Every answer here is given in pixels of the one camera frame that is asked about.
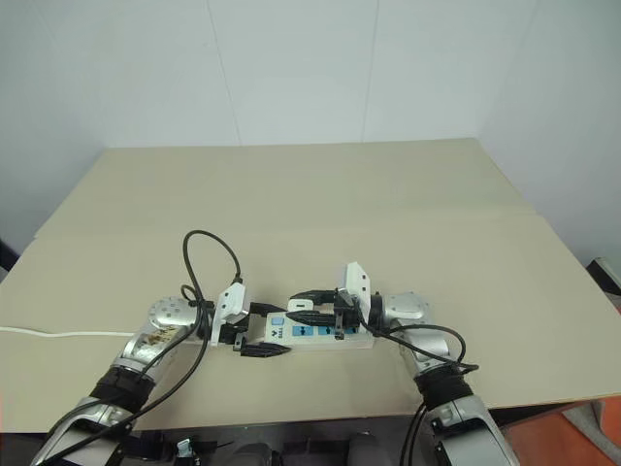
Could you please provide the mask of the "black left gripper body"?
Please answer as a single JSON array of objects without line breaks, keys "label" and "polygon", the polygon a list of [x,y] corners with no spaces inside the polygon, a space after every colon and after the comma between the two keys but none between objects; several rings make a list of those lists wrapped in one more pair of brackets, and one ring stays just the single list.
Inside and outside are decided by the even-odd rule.
[{"label": "black left gripper body", "polygon": [[256,345],[252,345],[247,339],[249,316],[258,313],[258,304],[251,302],[248,311],[242,311],[234,316],[231,321],[225,321],[219,330],[218,341],[225,345],[231,345],[233,350],[239,353],[257,353]]}]

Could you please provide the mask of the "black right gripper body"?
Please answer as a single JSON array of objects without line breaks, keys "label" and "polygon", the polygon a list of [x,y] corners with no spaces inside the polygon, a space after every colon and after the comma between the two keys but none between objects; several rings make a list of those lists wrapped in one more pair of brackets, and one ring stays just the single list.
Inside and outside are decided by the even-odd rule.
[{"label": "black right gripper body", "polygon": [[359,298],[345,288],[337,288],[334,295],[333,315],[336,340],[343,340],[349,332],[357,333],[361,326],[362,316]]}]

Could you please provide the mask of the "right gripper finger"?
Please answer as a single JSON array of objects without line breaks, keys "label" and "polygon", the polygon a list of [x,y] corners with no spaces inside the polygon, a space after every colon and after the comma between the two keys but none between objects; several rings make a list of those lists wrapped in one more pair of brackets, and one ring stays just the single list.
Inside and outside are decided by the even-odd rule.
[{"label": "right gripper finger", "polygon": [[304,299],[311,300],[313,304],[333,304],[335,302],[336,291],[334,289],[320,290],[313,289],[296,293],[290,297],[291,300]]},{"label": "right gripper finger", "polygon": [[333,327],[336,324],[336,317],[333,314],[325,314],[319,311],[304,310],[289,312],[288,318],[308,326]]}]

